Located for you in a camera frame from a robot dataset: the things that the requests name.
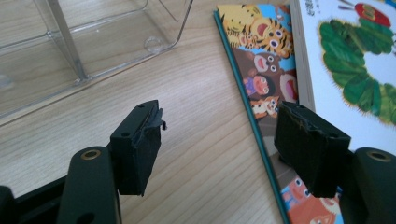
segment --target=black plastic mount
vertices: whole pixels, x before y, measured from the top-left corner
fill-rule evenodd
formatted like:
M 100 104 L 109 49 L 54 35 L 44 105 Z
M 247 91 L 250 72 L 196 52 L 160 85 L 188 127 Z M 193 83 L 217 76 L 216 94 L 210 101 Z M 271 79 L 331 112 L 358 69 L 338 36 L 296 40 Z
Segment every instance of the black plastic mount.
M 351 152 L 349 142 L 347 134 L 306 107 L 280 104 L 275 146 L 308 190 L 332 198 L 340 187 L 345 223 L 395 223 L 396 157 L 370 147 Z
M 0 186 L 0 223 L 121 223 L 119 194 L 143 195 L 166 125 L 158 101 L 138 105 L 106 147 L 88 147 L 68 174 L 15 199 Z

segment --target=yellow cartoon animal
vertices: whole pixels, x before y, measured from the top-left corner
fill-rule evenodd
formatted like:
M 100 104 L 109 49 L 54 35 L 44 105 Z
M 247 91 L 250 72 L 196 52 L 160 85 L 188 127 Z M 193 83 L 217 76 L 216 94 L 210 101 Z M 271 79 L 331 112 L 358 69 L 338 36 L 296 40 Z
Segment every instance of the yellow cartoon animal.
M 265 100 L 250 101 L 255 119 L 262 119 L 267 115 L 277 117 L 278 96 L 268 96 Z
M 293 53 L 292 35 L 277 20 L 259 18 L 250 26 L 249 32 L 257 36 L 261 49 L 276 53 L 282 58 L 289 58 Z
M 255 19 L 262 16 L 255 5 L 218 6 L 218 9 L 227 34 L 244 32 Z
M 247 32 L 228 34 L 228 42 L 232 48 L 239 48 L 241 46 L 246 49 L 259 49 L 260 45 L 257 43 L 257 36 Z

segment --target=clear plastic container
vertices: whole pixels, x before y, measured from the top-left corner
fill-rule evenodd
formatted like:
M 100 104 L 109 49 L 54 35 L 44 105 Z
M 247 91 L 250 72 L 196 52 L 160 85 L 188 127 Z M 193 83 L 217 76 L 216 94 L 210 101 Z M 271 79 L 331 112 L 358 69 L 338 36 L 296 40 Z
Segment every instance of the clear plastic container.
M 0 2 L 0 119 L 172 48 L 192 0 Z

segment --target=brass grommet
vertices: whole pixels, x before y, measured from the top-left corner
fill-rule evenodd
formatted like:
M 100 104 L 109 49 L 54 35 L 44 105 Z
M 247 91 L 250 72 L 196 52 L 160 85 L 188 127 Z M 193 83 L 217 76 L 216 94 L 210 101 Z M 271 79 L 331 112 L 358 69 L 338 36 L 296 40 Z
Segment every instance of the brass grommet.
M 382 162 L 390 162 L 391 161 L 391 158 L 389 155 L 387 155 L 383 152 L 380 152 L 380 151 L 371 150 L 371 151 L 367 152 L 367 155 L 376 161 L 382 161 Z
M 88 150 L 88 151 L 82 153 L 81 158 L 84 161 L 90 161 L 90 160 L 94 160 L 97 157 L 99 157 L 101 153 L 102 152 L 98 149 L 91 149 L 91 150 Z

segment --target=white book cover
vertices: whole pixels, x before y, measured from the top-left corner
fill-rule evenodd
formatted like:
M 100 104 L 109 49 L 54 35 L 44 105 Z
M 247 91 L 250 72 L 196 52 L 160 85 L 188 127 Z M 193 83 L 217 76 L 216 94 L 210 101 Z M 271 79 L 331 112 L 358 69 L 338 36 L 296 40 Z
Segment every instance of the white book cover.
M 291 0 L 300 104 L 396 155 L 396 9 L 374 0 Z

